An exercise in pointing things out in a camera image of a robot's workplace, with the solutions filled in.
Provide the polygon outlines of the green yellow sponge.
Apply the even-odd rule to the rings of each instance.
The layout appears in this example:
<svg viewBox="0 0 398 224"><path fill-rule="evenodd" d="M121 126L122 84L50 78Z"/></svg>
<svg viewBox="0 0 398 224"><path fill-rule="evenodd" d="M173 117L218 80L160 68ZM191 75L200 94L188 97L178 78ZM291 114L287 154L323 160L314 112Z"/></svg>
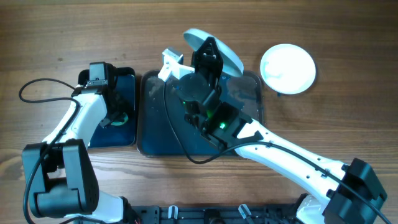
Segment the green yellow sponge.
<svg viewBox="0 0 398 224"><path fill-rule="evenodd" d="M122 126L125 123L127 123L129 120L129 116L126 113L121 114L120 116L118 116L112 123L112 126Z"/></svg>

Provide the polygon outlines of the white plate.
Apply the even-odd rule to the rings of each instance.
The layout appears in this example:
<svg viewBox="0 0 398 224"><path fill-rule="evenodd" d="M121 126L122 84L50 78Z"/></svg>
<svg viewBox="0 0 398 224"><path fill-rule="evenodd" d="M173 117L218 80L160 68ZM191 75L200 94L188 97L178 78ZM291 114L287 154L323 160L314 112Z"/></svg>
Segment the white plate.
<svg viewBox="0 0 398 224"><path fill-rule="evenodd" d="M194 51L197 51L208 37L213 37L215 39L217 48L221 54L221 58L223 59L223 73L232 77L242 77L244 71L242 61L232 49L218 38L196 28L188 29L183 33L183 38Z"/></svg>
<svg viewBox="0 0 398 224"><path fill-rule="evenodd" d="M284 95L296 95L309 89L317 75L311 55L293 44L277 44L261 58L260 73L265 84Z"/></svg>

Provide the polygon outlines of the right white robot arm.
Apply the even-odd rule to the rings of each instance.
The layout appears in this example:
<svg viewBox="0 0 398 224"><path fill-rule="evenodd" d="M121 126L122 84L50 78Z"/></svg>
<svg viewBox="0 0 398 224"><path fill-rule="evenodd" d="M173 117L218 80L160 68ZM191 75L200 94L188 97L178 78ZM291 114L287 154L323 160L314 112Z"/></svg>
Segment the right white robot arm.
<svg viewBox="0 0 398 224"><path fill-rule="evenodd" d="M221 100L221 75L243 74L242 62L223 42L190 29L184 38L193 49L192 64L179 65L177 96L192 125L221 154L263 164L307 191L295 217L302 223L372 223L384 218L387 194L373 168L360 159L351 164L318 156L265 128Z"/></svg>

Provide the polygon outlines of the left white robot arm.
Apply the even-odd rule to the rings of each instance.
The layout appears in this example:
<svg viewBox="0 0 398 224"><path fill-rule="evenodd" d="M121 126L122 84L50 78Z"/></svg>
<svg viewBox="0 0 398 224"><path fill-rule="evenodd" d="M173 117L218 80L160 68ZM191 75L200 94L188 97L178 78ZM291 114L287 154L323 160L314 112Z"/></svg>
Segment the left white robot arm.
<svg viewBox="0 0 398 224"><path fill-rule="evenodd" d="M68 97L70 107L40 143L22 152L25 220L64 223L140 223L124 197L100 191L88 148L136 141L136 74L130 67L91 63Z"/></svg>

